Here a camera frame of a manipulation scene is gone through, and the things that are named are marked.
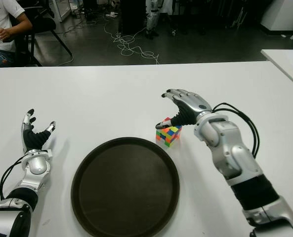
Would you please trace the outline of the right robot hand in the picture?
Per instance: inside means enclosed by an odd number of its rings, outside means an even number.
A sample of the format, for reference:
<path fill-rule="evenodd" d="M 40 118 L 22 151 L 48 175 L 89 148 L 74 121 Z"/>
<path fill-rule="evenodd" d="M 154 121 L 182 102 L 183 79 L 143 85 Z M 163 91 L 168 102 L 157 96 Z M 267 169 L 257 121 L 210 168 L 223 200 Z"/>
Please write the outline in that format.
<path fill-rule="evenodd" d="M 156 129 L 164 129 L 171 126 L 184 126 L 196 124 L 197 117 L 212 111 L 209 103 L 194 92 L 184 89 L 168 89 L 161 95 L 170 99 L 177 107 L 178 113 L 170 120 L 156 124 Z"/>

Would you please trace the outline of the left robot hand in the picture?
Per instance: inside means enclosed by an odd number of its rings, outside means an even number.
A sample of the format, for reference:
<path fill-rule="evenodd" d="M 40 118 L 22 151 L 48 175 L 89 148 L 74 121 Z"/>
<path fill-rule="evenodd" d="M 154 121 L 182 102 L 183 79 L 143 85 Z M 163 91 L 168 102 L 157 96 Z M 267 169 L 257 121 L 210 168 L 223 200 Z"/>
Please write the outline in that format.
<path fill-rule="evenodd" d="M 33 114 L 34 109 L 28 110 L 22 121 L 21 138 L 24 154 L 27 154 L 32 150 L 42 150 L 43 145 L 56 129 L 56 122 L 53 121 L 44 131 L 38 133 L 33 132 L 34 126 L 32 123 L 36 120 L 35 117 L 32 118 Z"/>

